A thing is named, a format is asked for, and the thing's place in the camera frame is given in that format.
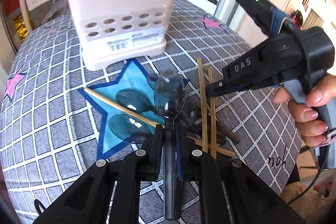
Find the right hand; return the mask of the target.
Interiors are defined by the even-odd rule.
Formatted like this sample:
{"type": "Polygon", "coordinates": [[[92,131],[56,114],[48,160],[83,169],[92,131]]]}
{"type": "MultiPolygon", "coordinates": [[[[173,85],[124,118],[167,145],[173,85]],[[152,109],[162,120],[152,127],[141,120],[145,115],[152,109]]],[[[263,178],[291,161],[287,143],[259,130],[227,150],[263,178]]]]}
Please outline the right hand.
{"type": "Polygon", "coordinates": [[[334,97],[335,76],[328,74],[312,88],[304,104],[297,104],[283,87],[277,89],[273,102],[288,102],[289,112],[302,140],[307,146],[316,147],[326,141],[323,133],[327,131],[328,125],[318,119],[318,112],[314,108],[327,104],[334,97]]]}

